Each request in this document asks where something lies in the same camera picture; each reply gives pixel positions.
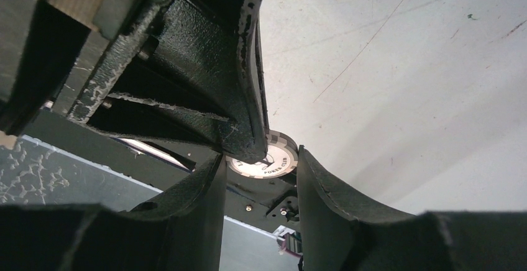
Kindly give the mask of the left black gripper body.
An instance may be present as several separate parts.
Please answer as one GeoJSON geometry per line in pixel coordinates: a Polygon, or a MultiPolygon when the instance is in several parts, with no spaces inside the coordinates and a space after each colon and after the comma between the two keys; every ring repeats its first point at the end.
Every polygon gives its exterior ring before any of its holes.
{"type": "Polygon", "coordinates": [[[141,1],[1,0],[1,134],[21,134],[89,34],[115,38],[141,1]]]}

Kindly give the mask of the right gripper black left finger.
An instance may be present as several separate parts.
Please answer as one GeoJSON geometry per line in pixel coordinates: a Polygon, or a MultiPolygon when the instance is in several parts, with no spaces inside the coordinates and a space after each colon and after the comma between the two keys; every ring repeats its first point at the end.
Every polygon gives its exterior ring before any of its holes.
{"type": "Polygon", "coordinates": [[[1,207],[2,270],[218,270],[226,161],[130,211],[99,204],[1,207]]]}

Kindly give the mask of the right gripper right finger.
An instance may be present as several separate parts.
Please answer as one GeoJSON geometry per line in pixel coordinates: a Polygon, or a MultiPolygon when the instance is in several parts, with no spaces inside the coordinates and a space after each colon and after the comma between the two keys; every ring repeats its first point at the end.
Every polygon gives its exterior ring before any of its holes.
{"type": "Polygon", "coordinates": [[[525,270],[524,211],[427,211],[380,203],[304,147],[297,167],[301,270],[525,270]]]}

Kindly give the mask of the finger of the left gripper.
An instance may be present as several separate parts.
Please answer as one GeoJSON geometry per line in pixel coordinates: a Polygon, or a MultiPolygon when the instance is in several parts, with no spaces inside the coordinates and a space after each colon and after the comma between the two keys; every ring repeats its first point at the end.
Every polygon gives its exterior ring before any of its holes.
{"type": "Polygon", "coordinates": [[[109,137],[265,156],[263,0],[104,0],[109,40],[66,118],[109,137]]]}

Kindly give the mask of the white poker chip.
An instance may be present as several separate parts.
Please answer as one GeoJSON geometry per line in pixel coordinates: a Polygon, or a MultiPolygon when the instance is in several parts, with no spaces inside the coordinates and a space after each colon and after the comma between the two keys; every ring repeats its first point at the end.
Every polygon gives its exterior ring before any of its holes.
{"type": "Polygon", "coordinates": [[[282,132],[269,130],[266,134],[266,156],[256,163],[246,163],[226,157],[227,166],[234,172],[248,178],[278,178],[293,172],[298,165],[298,146],[282,132]]]}

